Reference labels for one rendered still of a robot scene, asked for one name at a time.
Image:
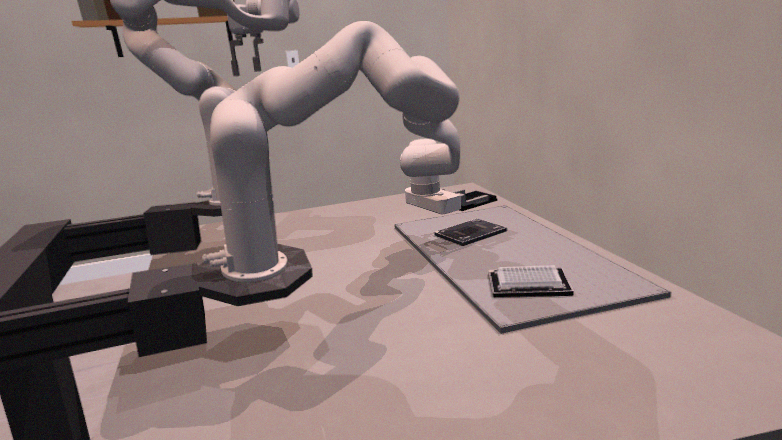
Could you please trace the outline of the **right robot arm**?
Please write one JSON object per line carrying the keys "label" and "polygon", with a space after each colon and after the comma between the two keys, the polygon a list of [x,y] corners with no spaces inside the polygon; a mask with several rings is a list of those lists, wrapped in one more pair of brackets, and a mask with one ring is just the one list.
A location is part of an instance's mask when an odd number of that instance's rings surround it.
{"label": "right robot arm", "polygon": [[448,120],[459,104],[456,85],[432,60],[410,58],[377,24],[352,23],[295,67],[267,70],[214,109],[210,140],[226,245],[219,253],[204,254],[203,263],[221,266],[223,276],[236,282],[263,281],[285,270],[287,258],[277,244],[267,131],[302,123],[346,92],[359,70],[390,107],[403,112],[408,131],[428,138],[410,142],[400,156],[411,192],[437,193],[439,175],[458,170],[460,138]]}

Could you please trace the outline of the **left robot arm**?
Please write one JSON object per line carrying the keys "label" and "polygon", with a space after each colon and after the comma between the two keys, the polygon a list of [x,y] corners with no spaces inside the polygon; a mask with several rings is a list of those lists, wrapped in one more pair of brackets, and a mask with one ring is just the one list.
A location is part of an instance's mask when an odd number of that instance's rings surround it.
{"label": "left robot arm", "polygon": [[[211,68],[187,58],[158,35],[157,13],[153,6],[159,1],[110,0],[110,3],[124,21],[123,37],[130,52],[177,92],[197,96],[195,98],[200,100],[213,187],[209,191],[198,191],[197,197],[200,198],[200,194],[202,198],[210,197],[210,205],[221,206],[210,145],[211,116],[215,107],[237,90]],[[164,1],[174,5],[220,9],[237,23],[264,31],[284,30],[288,23],[297,22],[300,14],[297,0],[248,0],[249,14],[239,9],[233,0]]]}

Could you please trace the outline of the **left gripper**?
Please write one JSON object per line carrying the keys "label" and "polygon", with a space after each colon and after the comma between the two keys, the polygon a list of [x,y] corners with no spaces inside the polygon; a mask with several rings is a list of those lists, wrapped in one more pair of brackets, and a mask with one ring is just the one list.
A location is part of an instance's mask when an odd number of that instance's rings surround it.
{"label": "left gripper", "polygon": [[[246,5],[236,5],[236,6],[239,9],[241,9],[242,11],[248,13],[248,0],[246,2]],[[233,34],[235,34],[235,38],[236,39],[240,39],[240,40],[231,40],[230,43],[229,43],[231,56],[232,56],[231,66],[232,66],[233,76],[240,76],[239,67],[238,67],[238,61],[236,59],[235,46],[243,45],[242,38],[243,37],[247,37],[246,34],[251,34],[250,37],[255,37],[255,39],[253,40],[254,52],[255,52],[255,57],[252,57],[252,59],[253,59],[253,66],[254,66],[254,71],[255,72],[261,71],[261,64],[260,64],[259,51],[258,51],[258,44],[264,43],[263,42],[263,38],[261,38],[261,34],[260,34],[264,30],[250,29],[250,28],[247,28],[247,27],[244,27],[244,26],[240,25],[239,23],[234,21],[228,15],[227,15],[227,18],[228,18],[228,24],[229,24],[230,31]],[[260,36],[260,37],[256,37],[256,36]]]}

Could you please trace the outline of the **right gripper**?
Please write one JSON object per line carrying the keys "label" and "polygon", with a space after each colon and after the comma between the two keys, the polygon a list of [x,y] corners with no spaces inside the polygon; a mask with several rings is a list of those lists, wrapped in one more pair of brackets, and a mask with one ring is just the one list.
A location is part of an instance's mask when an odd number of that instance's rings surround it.
{"label": "right gripper", "polygon": [[440,191],[434,194],[416,195],[411,192],[411,187],[405,189],[407,204],[411,204],[438,214],[448,214],[460,210],[461,206],[467,206],[473,203],[476,205],[489,201],[488,195],[482,195],[466,201],[466,195],[464,194],[464,189],[448,192],[445,191],[445,189],[440,188]]}

